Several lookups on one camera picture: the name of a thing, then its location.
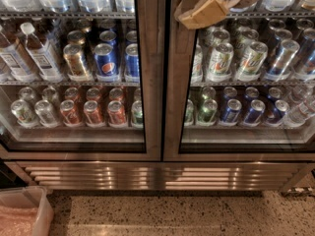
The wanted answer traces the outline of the green white 7UP can right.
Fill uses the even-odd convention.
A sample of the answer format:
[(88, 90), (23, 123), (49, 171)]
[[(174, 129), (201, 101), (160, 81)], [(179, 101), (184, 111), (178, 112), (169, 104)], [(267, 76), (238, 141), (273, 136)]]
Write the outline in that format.
[(268, 46), (265, 43), (260, 41), (250, 43), (240, 59), (235, 78), (241, 82), (257, 79), (267, 54)]

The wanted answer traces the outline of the red soda can right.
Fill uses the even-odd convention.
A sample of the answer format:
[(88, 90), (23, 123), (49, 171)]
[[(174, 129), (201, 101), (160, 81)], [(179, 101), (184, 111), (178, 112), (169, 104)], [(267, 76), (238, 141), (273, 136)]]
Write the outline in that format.
[(112, 100), (108, 103), (107, 113), (109, 117), (109, 125), (111, 127), (126, 127), (127, 116), (125, 107), (122, 102)]

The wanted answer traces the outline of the blue Pepsi can right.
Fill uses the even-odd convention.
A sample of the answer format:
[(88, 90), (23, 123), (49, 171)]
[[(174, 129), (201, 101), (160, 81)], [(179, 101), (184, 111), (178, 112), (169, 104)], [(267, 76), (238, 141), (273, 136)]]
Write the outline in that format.
[(140, 61), (138, 44), (131, 43), (125, 48), (125, 75), (129, 81), (140, 80)]

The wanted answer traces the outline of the blue silver can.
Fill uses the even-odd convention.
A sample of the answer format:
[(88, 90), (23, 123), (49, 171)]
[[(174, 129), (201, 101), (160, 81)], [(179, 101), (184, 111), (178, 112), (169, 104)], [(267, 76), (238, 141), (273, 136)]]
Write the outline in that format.
[(300, 46), (295, 40), (283, 40), (277, 48), (275, 55), (270, 59), (263, 79), (274, 82), (279, 81), (299, 48)]

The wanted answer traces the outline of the red soda can left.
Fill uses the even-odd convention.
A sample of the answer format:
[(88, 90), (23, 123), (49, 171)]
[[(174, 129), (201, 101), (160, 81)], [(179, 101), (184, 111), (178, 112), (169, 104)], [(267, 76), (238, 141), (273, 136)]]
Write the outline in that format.
[(60, 113), (66, 126), (80, 127), (83, 125), (83, 117), (75, 101), (62, 101), (60, 104)]

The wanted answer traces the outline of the green can door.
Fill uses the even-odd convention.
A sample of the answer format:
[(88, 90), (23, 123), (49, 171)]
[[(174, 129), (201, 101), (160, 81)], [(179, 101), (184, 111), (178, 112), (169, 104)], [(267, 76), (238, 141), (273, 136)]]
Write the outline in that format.
[(216, 121), (218, 104), (213, 99), (205, 100), (198, 111), (197, 123), (202, 126), (211, 126)]
[(142, 101), (137, 100), (132, 104), (131, 108), (131, 123), (136, 128), (143, 127), (143, 109), (142, 109)]

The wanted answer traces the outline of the clear plastic storage bin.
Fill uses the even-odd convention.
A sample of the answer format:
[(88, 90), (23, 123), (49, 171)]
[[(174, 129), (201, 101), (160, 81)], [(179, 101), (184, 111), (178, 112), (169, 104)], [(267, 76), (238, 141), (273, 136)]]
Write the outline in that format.
[(0, 236), (48, 236), (53, 216), (43, 187), (0, 191)]

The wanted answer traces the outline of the blue Pepsi can front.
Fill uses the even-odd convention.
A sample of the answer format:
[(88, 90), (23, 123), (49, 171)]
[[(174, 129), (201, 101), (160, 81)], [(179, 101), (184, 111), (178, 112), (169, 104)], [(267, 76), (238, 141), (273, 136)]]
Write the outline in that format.
[(100, 43), (94, 49), (97, 73), (106, 82), (115, 82), (119, 77), (119, 66), (112, 45)]

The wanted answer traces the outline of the blue can lower left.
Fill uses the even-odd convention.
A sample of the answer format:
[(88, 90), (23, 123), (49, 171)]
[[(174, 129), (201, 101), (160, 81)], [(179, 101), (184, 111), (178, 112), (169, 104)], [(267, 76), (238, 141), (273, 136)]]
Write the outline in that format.
[(220, 114), (220, 123), (225, 126), (234, 126), (238, 122), (241, 109), (242, 104), (238, 99), (230, 99)]

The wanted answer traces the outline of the brown tea bottle white cap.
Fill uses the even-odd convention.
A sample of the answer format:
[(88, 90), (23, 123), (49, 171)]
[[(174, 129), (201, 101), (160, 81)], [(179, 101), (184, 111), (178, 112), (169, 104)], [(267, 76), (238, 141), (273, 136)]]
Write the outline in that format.
[(60, 55), (45, 35), (39, 34), (31, 23), (22, 23), (20, 28), (25, 37), (26, 50), (46, 81), (60, 82), (63, 71)]

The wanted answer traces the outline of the brown tea bottle left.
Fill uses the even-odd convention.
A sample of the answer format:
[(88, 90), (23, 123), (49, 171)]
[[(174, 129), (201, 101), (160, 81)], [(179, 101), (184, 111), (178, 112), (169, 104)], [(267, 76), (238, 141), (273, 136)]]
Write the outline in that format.
[(28, 83), (39, 80), (38, 69), (21, 41), (2, 26), (0, 26), (0, 57), (17, 81)]

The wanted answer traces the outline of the silver can far left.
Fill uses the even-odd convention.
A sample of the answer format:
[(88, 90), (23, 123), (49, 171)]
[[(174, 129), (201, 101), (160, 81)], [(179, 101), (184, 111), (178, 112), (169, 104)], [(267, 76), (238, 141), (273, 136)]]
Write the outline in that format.
[(11, 104), (11, 112), (17, 118), (18, 123), (25, 128), (32, 128), (39, 124), (31, 105), (23, 99), (15, 100)]

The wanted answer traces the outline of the glass fridge door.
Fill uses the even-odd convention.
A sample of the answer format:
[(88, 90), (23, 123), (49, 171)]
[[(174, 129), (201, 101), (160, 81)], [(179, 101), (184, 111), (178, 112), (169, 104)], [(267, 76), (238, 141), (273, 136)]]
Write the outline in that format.
[[(163, 9), (165, 0), (0, 0), (0, 26), (13, 33), (25, 46), (20, 25), (31, 23), (45, 35), (60, 55), (63, 79), (46, 81), (40, 75), (34, 82), (17, 81), (1, 59), (0, 123), (1, 155), (9, 160), (152, 160), (160, 154), (160, 119), (163, 58)], [(106, 82), (97, 73), (94, 50), (100, 43), (113, 46), (119, 66), (115, 82)], [(125, 48), (138, 44), (140, 80), (129, 81), (125, 75)], [(63, 56), (67, 44), (83, 47), (91, 81), (76, 82), (68, 76)], [(51, 102), (61, 124), (54, 128), (39, 124), (25, 128), (11, 112), (18, 99), (34, 110), (40, 100)], [(80, 127), (68, 127), (60, 113), (64, 100), (77, 103), (83, 117)], [(99, 103), (105, 119), (104, 127), (86, 123), (84, 104)], [(111, 127), (108, 103), (123, 103), (126, 127)], [(131, 123), (132, 104), (142, 101), (143, 127)]]
[[(187, 29), (174, 18), (179, 5), (184, 12), (197, 0), (170, 0), (167, 62), (165, 152), (167, 161), (216, 163), (232, 161), (309, 162), (315, 158), (314, 124), (314, 0), (259, 0), (246, 8), (229, 9), (221, 22), (203, 29)], [(270, 59), (283, 40), (300, 48), (279, 81), (263, 77)], [(253, 41), (268, 46), (257, 79), (235, 78), (245, 48)], [(231, 76), (222, 82), (206, 81), (213, 49), (233, 46)], [(197, 123), (201, 104), (218, 104), (211, 126)], [(234, 126), (220, 123), (230, 99), (242, 109)], [(252, 100), (265, 103), (260, 123), (242, 124)]]

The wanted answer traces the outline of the blue pepsi can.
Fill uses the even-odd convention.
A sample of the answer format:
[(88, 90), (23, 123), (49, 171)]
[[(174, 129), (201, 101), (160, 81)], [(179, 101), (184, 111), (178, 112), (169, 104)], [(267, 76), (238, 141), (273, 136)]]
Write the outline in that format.
[(119, 66), (112, 45), (100, 43), (94, 49), (97, 73), (106, 82), (115, 82), (119, 77)]
[(140, 61), (138, 44), (131, 43), (125, 48), (125, 75), (129, 81), (140, 80)]

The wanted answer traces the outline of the green can lower left door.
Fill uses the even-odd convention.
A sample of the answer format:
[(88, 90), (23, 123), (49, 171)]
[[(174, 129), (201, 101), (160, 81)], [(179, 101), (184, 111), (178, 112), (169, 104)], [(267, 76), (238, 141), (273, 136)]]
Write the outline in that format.
[(136, 128), (143, 127), (143, 109), (142, 109), (142, 101), (137, 100), (132, 104), (131, 108), (131, 123)]

